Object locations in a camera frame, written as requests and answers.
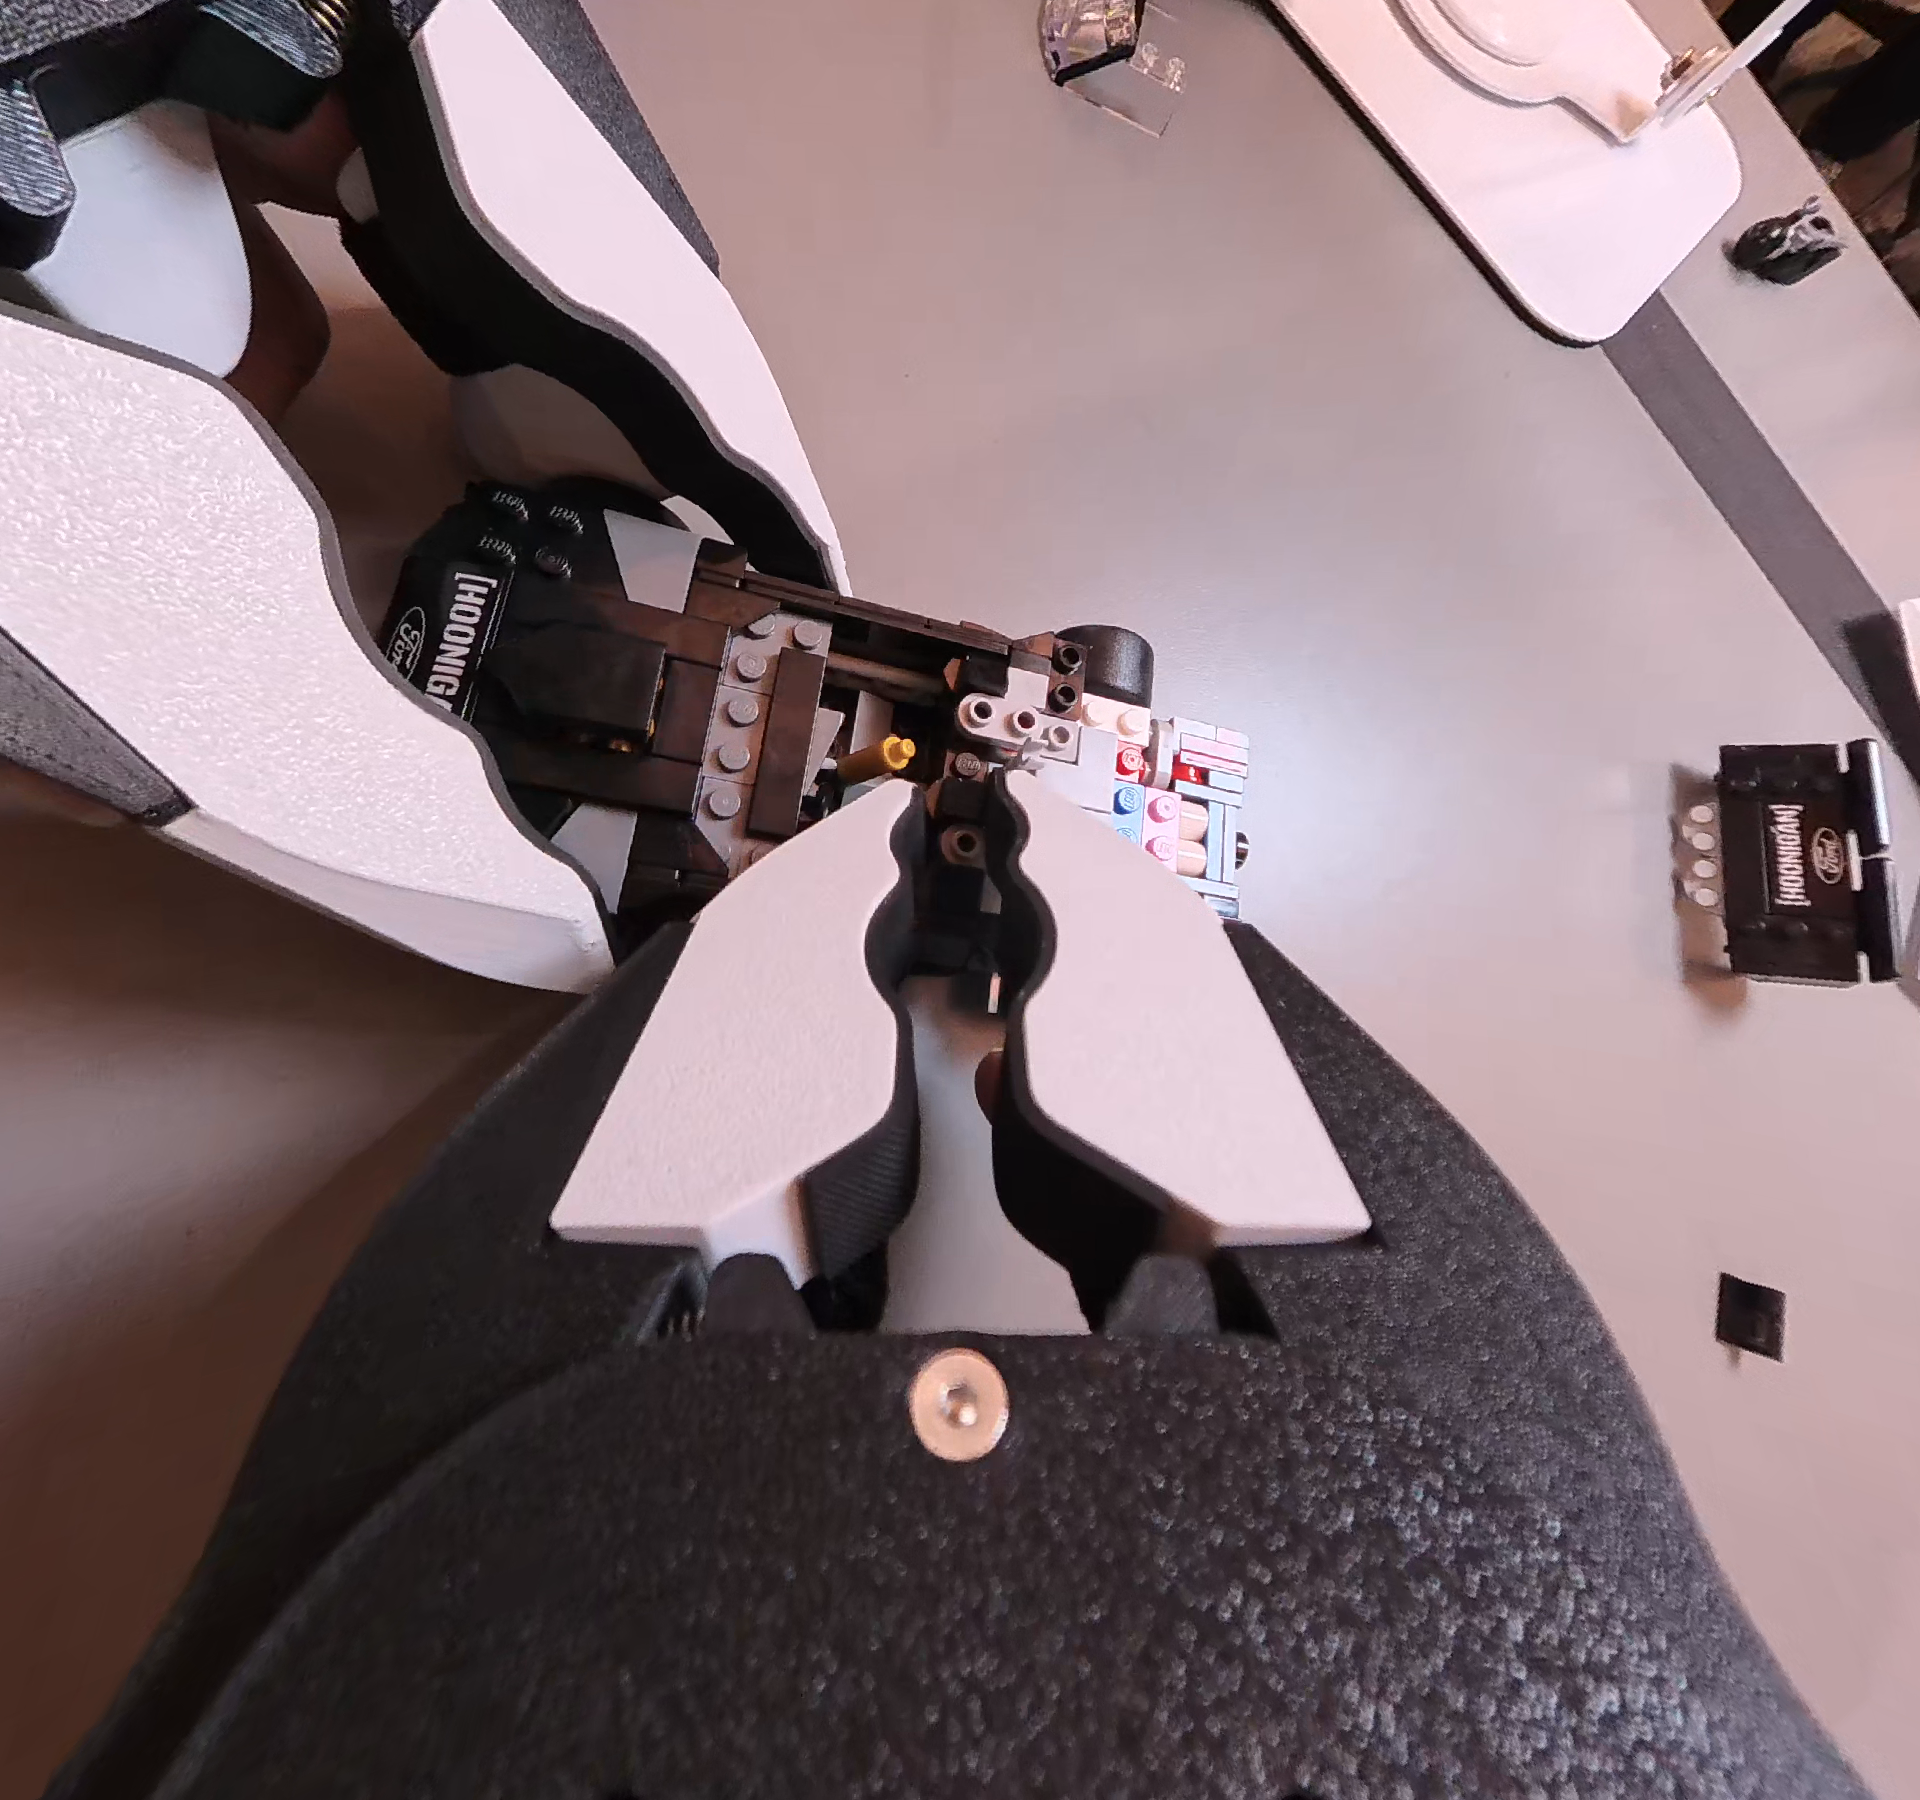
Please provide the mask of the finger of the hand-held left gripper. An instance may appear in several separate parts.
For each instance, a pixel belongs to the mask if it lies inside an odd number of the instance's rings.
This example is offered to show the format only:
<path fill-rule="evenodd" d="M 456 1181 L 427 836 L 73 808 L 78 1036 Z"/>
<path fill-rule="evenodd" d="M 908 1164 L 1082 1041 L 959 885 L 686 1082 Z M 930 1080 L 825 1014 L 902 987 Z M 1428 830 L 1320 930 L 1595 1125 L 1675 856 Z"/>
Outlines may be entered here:
<path fill-rule="evenodd" d="M 700 509 L 788 582 L 848 591 L 773 372 L 693 237 L 495 0 L 355 56 L 355 260 L 455 378 L 473 467 Z"/>
<path fill-rule="evenodd" d="M 588 877 L 375 654 L 255 411 L 13 306 L 2 347 L 5 631 L 186 800 L 160 834 L 440 965 L 600 984 Z"/>

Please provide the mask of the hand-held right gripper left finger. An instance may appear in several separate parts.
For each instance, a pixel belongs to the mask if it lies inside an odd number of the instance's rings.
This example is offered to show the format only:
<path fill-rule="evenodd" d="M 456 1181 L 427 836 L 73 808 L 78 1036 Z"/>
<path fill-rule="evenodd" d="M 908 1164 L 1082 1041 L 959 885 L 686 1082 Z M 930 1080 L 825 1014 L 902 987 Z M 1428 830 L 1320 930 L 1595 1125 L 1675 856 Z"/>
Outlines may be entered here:
<path fill-rule="evenodd" d="M 689 1245 L 844 1273 L 917 1165 L 898 1001 L 921 791 L 873 787 L 693 922 L 552 1211 L 572 1240 Z"/>

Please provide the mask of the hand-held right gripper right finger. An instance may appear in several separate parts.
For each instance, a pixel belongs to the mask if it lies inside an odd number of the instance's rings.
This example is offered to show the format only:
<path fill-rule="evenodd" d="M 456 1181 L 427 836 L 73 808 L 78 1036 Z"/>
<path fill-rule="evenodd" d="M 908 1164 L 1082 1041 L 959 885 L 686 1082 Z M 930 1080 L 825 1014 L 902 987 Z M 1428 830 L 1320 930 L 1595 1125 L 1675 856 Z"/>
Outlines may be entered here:
<path fill-rule="evenodd" d="M 1053 1259 L 1165 1236 L 1361 1236 L 1372 1217 L 1215 909 L 1039 780 L 997 780 L 1004 1210 Z"/>

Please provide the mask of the small black studded lego piece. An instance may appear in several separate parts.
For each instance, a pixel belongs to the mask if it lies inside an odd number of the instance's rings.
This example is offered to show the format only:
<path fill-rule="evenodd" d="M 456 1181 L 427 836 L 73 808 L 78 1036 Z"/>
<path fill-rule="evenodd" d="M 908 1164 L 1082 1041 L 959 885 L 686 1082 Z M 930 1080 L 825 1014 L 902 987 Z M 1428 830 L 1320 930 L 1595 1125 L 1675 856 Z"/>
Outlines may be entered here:
<path fill-rule="evenodd" d="M 952 772 L 925 790 L 925 852 L 914 868 L 913 973 L 950 979 L 975 1014 L 1002 1011 L 1004 900 L 996 852 L 1008 811 L 1002 768 Z"/>

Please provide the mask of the black lego car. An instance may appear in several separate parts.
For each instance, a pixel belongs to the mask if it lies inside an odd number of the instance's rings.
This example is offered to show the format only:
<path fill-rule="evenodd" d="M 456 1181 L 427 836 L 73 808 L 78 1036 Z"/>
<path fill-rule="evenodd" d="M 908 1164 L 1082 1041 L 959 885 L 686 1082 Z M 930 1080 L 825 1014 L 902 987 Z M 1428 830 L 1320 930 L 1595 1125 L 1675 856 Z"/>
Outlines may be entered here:
<path fill-rule="evenodd" d="M 1015 764 L 1240 909 L 1251 741 L 1157 715 L 1128 629 L 1006 637 L 782 582 L 572 476 L 471 482 L 405 556 L 378 642 L 482 736 L 629 946 L 876 784 Z"/>

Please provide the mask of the clear lego windshield piece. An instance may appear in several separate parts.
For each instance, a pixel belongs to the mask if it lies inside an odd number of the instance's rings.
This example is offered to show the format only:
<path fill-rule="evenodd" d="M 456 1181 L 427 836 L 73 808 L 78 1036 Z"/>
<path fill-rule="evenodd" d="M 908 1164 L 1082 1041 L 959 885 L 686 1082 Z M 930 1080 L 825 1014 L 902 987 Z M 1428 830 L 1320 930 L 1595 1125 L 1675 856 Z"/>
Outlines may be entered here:
<path fill-rule="evenodd" d="M 1044 0 L 1039 50 L 1053 85 L 1161 137 L 1188 82 L 1182 17 L 1197 0 Z"/>

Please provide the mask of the tiny black lego piece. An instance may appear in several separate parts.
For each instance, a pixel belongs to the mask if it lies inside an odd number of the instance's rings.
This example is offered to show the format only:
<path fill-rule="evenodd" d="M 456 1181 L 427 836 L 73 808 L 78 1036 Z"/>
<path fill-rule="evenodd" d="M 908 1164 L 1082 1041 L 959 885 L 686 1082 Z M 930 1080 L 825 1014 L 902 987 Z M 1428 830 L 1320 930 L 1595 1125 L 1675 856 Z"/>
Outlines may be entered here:
<path fill-rule="evenodd" d="M 1723 1270 L 1716 1280 L 1713 1337 L 1731 1352 L 1782 1363 L 1786 1359 L 1786 1294 L 1778 1287 Z"/>

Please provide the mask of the black printed lego plate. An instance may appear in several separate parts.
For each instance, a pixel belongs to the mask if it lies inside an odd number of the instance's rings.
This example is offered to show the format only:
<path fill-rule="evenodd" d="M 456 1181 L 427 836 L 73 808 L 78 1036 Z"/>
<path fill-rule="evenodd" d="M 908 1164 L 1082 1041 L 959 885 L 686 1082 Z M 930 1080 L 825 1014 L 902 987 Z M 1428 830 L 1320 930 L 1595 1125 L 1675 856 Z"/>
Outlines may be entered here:
<path fill-rule="evenodd" d="M 1821 988 L 1903 973 L 1883 741 L 1746 741 L 1668 771 L 1678 971 L 1703 1004 L 1756 980 Z"/>

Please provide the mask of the small black lego part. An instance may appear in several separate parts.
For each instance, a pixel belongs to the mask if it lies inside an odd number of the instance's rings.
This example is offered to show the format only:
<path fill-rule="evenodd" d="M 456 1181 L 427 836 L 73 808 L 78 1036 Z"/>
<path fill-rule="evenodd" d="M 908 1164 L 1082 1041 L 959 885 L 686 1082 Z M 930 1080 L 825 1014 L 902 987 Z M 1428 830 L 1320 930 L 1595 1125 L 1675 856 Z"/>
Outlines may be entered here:
<path fill-rule="evenodd" d="M 1842 235 L 1821 198 L 1750 225 L 1725 250 L 1740 274 L 1773 284 L 1802 282 L 1836 262 L 1841 251 Z"/>

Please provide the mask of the white booklet stand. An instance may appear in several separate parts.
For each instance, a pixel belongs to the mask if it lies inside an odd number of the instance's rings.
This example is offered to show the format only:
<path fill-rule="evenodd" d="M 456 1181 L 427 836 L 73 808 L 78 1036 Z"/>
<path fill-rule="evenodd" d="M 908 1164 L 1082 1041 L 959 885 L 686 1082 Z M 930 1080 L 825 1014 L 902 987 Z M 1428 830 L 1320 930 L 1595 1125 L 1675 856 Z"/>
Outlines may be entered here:
<path fill-rule="evenodd" d="M 1632 0 L 1277 0 L 1439 211 L 1553 336 L 1602 342 L 1742 192 L 1711 110 L 1812 0 L 1678 48 Z"/>

